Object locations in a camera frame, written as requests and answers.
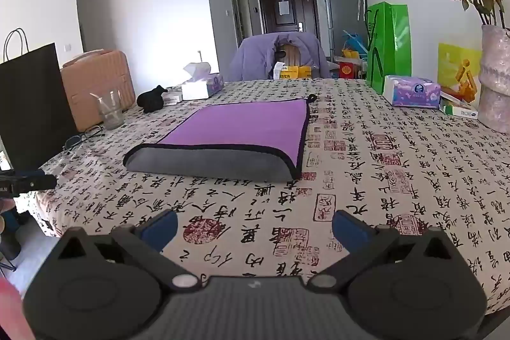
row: eyeglasses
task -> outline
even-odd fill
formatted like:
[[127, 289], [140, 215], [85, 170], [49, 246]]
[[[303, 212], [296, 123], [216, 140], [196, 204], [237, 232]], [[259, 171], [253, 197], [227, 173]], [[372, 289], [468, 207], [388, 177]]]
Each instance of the eyeglasses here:
[[93, 126], [89, 129], [85, 130], [83, 133], [77, 134], [76, 136], [72, 136], [69, 139], [67, 139], [62, 150], [65, 150], [68, 152], [71, 150], [75, 150], [78, 146], [80, 146], [82, 143], [86, 142], [87, 140], [93, 139], [94, 137], [104, 136], [104, 135], [105, 134], [103, 133], [102, 126]]

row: glass cup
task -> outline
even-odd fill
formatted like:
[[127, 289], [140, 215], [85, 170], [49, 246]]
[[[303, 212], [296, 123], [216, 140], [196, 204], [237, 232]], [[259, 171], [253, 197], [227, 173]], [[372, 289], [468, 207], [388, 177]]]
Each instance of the glass cup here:
[[105, 129], [114, 130], [124, 124], [119, 90], [110, 91], [101, 97], [93, 93], [90, 94], [97, 100], [98, 111], [103, 119]]

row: poster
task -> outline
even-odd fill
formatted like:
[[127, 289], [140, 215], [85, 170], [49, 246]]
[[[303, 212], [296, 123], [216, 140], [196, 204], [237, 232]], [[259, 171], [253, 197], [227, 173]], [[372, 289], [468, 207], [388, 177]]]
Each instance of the poster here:
[[438, 82], [441, 90], [478, 109], [481, 51], [439, 44]]

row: blue gripper pad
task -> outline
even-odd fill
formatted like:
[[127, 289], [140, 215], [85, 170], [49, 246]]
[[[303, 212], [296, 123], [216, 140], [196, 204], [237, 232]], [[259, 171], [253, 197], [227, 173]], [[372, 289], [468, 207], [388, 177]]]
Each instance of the blue gripper pad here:
[[177, 214], [167, 210], [138, 227], [136, 235], [151, 248], [161, 252], [177, 235], [177, 229]]
[[333, 236], [349, 253], [358, 251], [375, 236], [376, 231], [351, 214], [337, 210], [332, 221]]

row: purple tissue box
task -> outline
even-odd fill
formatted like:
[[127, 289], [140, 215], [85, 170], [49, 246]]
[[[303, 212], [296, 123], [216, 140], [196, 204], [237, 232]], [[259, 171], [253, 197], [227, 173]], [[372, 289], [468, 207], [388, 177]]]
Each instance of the purple tissue box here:
[[392, 106], [439, 108], [441, 86], [426, 78], [387, 75], [382, 95]]

